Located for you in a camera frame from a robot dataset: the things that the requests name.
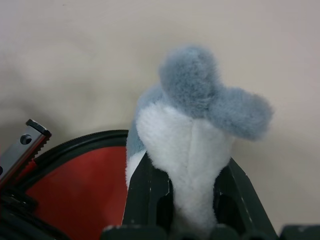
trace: plush toy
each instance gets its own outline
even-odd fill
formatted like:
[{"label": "plush toy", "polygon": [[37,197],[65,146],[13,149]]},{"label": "plush toy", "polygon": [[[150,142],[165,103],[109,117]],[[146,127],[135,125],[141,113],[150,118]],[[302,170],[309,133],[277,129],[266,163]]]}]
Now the plush toy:
[{"label": "plush toy", "polygon": [[138,100],[127,138],[126,184],[145,153],[173,186],[171,232],[210,236],[217,223],[214,183],[235,138],[258,140],[268,130],[268,102],[220,81],[213,55],[185,46],[159,68],[160,83]]}]

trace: white fluffy fabric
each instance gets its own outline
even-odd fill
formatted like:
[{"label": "white fluffy fabric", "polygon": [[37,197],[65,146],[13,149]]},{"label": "white fluffy fabric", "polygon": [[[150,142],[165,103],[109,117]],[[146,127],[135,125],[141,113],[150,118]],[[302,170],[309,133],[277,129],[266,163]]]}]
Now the white fluffy fabric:
[{"label": "white fluffy fabric", "polygon": [[125,168],[125,182],[126,182],[126,187],[129,188],[130,185],[130,180],[132,175],[134,174],[136,168],[138,167],[140,161],[146,154],[146,150],[139,151],[132,155],[126,162],[126,168]]},{"label": "white fluffy fabric", "polygon": [[207,239],[217,223],[215,179],[229,162],[234,138],[160,101],[141,110],[137,131],[152,164],[172,181],[172,231]]}]

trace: red circular object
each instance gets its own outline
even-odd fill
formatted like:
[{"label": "red circular object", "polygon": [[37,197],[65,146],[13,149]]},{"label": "red circular object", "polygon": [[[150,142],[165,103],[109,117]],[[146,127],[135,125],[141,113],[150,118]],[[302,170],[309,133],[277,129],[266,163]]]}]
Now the red circular object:
[{"label": "red circular object", "polygon": [[106,226],[121,225],[125,168],[124,146],[96,149],[54,169],[26,193],[39,203],[35,215],[72,240],[99,240]]}]

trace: gray plush fur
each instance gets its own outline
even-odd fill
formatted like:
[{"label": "gray plush fur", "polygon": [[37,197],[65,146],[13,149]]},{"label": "gray plush fur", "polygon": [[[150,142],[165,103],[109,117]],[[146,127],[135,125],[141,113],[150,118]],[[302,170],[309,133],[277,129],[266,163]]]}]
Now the gray plush fur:
[{"label": "gray plush fur", "polygon": [[[160,66],[159,76],[161,85],[140,97],[135,119],[148,104],[165,101],[239,138],[257,140],[268,130],[273,111],[267,100],[241,88],[225,87],[213,55],[205,48],[191,45],[173,51]],[[127,139],[127,157],[143,149],[134,120]]]},{"label": "gray plush fur", "polygon": [[170,103],[194,118],[204,117],[222,86],[213,55],[198,46],[170,53],[159,68],[159,76]]},{"label": "gray plush fur", "polygon": [[138,99],[137,107],[135,110],[134,120],[131,123],[131,128],[126,140],[126,157],[129,159],[132,155],[145,149],[144,144],[138,136],[136,127],[136,119],[139,116],[141,109],[146,108],[149,104],[155,103],[163,98],[163,91],[159,84],[152,86],[145,91]]}]

